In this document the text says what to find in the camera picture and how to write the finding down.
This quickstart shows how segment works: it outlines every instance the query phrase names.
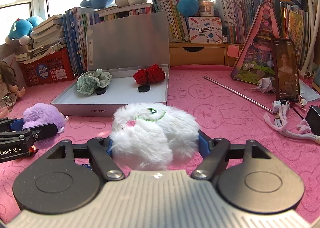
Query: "pink cheek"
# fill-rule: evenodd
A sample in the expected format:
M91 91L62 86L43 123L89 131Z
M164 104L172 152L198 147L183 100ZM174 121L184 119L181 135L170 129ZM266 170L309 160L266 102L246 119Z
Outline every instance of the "pink cheek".
M135 121L135 120L129 120L129 121L127 121L127 126L129 126L129 127L133 127L133 126L135 126L135 124L136 124L136 121Z

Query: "doll's hair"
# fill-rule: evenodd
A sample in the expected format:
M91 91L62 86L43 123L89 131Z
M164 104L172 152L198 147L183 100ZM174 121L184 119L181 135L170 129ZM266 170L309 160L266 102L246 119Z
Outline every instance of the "doll's hair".
M6 62L0 62L0 77L1 81L7 85L8 89L9 85L17 85L16 73L10 65L7 65Z

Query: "drawer handle cutout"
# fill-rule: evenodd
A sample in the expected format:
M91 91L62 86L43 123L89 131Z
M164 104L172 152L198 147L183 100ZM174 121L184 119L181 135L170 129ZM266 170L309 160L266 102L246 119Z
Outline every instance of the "drawer handle cutout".
M199 52L203 49L204 47L184 47L183 49L186 50L187 52Z

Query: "open box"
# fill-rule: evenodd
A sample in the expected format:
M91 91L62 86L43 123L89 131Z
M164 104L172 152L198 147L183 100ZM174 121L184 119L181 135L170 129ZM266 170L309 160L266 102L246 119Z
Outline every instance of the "open box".
M164 13L91 25L87 28L87 50L88 70L108 71L111 83L104 94L90 96L78 93L76 82L73 83L51 103L64 115L110 117L119 107L130 103L167 103L170 57ZM163 69L165 80L140 93L132 76L153 64Z

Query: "small bottle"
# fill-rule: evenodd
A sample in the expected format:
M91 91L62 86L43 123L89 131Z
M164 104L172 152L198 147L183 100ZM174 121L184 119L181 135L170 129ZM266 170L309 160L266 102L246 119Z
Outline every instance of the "small bottle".
M228 43L228 29L226 27L222 28L222 43Z

